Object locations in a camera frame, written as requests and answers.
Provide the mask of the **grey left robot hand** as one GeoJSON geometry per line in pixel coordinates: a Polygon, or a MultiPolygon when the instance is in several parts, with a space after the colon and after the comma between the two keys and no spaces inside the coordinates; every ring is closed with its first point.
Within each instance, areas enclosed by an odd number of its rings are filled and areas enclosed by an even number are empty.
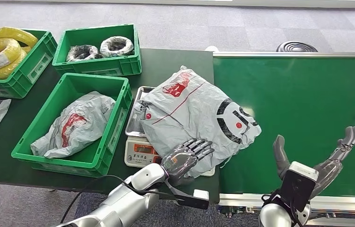
{"type": "Polygon", "coordinates": [[[171,154],[161,161],[168,182],[172,186],[187,185],[194,181],[194,177],[187,173],[199,161],[214,152],[212,142],[205,139],[190,139],[175,147],[171,154]]]}

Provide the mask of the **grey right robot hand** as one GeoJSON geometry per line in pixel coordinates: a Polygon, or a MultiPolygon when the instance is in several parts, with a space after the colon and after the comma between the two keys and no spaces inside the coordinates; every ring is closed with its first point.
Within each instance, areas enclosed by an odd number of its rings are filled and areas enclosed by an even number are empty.
{"type": "MultiPolygon", "coordinates": [[[[282,135],[277,135],[273,143],[273,150],[277,174],[281,180],[283,180],[284,175],[290,166],[290,162],[284,150],[284,144],[284,137],[282,135]]],[[[336,179],[343,169],[342,161],[347,157],[354,145],[355,126],[348,126],[345,128],[345,137],[337,141],[337,147],[334,149],[331,156],[324,162],[313,167],[318,171],[319,176],[311,193],[311,199],[319,195],[336,179]]]]}

